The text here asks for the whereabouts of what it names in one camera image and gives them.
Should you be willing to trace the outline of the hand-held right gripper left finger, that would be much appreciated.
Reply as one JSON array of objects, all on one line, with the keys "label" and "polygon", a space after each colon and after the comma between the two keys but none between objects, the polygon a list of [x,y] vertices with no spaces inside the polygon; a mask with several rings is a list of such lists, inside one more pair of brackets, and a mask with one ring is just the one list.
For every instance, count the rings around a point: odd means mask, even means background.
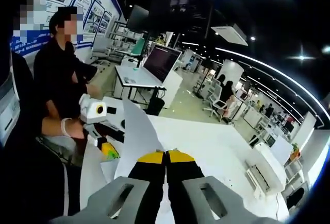
[{"label": "hand-held right gripper left finger", "polygon": [[142,156],[128,177],[120,176],[92,194],[80,212],[50,223],[156,223],[163,198],[162,159],[162,151]]}]

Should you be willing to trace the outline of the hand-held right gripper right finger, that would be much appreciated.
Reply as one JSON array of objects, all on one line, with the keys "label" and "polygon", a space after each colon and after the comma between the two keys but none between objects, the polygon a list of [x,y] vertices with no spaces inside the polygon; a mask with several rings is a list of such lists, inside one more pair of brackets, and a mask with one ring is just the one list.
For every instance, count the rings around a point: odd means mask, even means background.
[{"label": "hand-held right gripper right finger", "polygon": [[248,211],[240,195],[214,176],[204,176],[190,155],[166,153],[168,197],[175,223],[278,223]]}]

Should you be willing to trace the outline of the person's left hand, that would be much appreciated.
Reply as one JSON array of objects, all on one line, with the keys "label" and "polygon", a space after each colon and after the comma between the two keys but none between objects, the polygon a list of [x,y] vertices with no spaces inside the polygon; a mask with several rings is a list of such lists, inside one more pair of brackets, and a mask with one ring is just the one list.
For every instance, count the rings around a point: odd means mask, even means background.
[{"label": "person's left hand", "polygon": [[76,139],[84,139],[84,128],[79,119],[70,119],[66,123],[66,131],[70,135],[70,137]]}]

